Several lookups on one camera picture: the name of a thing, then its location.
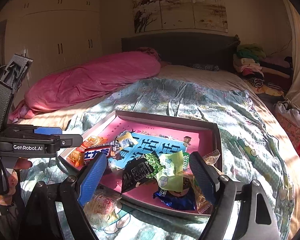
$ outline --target power cord on wall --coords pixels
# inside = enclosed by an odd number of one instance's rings
[[[281,48],[281,50],[275,51],[275,52],[273,52],[273,53],[271,53],[271,54],[269,54],[269,55],[267,55],[267,56],[270,56],[270,55],[272,55],[272,54],[279,53],[279,52],[284,51],[285,49],[288,49],[289,44],[290,44],[291,41],[292,41],[292,37],[291,37],[290,41],[289,41],[287,44],[285,44],[285,45]]]

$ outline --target orange snack package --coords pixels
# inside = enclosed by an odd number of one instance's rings
[[[84,150],[93,145],[106,143],[108,138],[101,136],[89,136],[79,147],[77,147],[68,156],[68,159],[74,163],[76,167],[84,164]]]

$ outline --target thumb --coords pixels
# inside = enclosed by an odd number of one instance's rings
[[[32,162],[19,158],[14,166],[15,170],[27,170],[32,167]]]

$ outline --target blue patterned blanket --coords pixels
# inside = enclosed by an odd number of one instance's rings
[[[224,173],[249,183],[258,179],[276,214],[281,239],[287,239],[294,209],[293,185],[278,152],[278,140],[269,135],[247,91],[220,91],[193,83],[150,78],[113,93],[110,97],[75,115],[68,130],[83,134],[113,110],[135,111],[215,122],[220,128]],[[21,173],[25,202],[39,180],[63,181],[69,174],[58,159],[33,159],[33,167]],[[236,202],[225,239],[231,239],[240,203]],[[72,235],[58,205],[65,236]],[[189,222],[137,206],[120,203],[116,219],[102,230],[100,240],[115,239],[197,239],[207,219]]]

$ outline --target blue wrapper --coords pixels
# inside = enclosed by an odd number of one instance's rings
[[[181,193],[159,188],[159,190],[153,194],[153,198],[156,197],[173,209],[195,210],[195,196],[191,186],[184,189]]]

